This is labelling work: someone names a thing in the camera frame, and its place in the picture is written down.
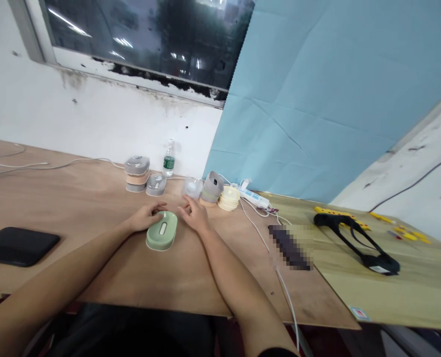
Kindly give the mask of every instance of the green soap dish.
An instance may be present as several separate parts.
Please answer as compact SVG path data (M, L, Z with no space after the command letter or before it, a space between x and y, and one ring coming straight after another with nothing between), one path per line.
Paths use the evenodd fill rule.
M174 242L177 228L177 217L174 213L161 211L157 214L163 216L159 222L153 224L146 234L146 245L152 250L168 250Z

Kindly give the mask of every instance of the yellow plastic piece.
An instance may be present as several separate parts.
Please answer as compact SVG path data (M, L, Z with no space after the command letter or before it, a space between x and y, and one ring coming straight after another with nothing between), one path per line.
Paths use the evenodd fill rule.
M381 216L381 215L378 215L377 213L369 212L369 214L370 214L371 216L373 216L373 217L376 217L377 219L380 219L380 220L384 221L384 222L392 223L392 221L391 221L389 218L384 217L384 216Z
M353 220L356 221L357 224L359 224L361 226L362 229L364 229L365 231L370 231L371 228L369 228L369 226L361 221L358 221L356 219L356 217L354 217L351 213L347 213L347 212L339 212L339 211L334 211L334 210L330 210L330 209L324 209L321 207L316 206L315 207L315 211L317 211L318 213L328 213L328 214L334 214L334 215L341 215L341 216L348 216L351 217Z
M412 232L412 234L415 235L417 238L427 239L427 237L420 232Z
M402 236L404 238L407 238L407 239L410 239L410 240L417 240L417 237L412 235L412 234L410 234L410 233L403 233Z
M396 232L399 232L399 233L407 233L405 229L402 229L402 228L399 228L399 227L394 227L394 230Z

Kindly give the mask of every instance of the plastic bottle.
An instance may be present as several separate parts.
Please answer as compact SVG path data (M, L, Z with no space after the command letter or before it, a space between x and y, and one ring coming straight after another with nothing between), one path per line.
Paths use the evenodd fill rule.
M167 143L165 161L163 163L163 175L169 178L172 176L173 171L174 171L174 140L169 139Z

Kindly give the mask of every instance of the black tablet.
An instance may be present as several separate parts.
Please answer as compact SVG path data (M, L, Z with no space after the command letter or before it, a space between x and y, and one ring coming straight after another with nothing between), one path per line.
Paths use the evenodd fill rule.
M0 263L28 267L37 263L60 240L59 236L7 227L0 230Z

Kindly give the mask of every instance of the blue paper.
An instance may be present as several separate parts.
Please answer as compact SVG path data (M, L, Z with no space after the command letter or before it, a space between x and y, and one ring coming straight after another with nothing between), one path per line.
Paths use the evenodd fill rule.
M441 0L260 0L204 175L330 202L439 100Z

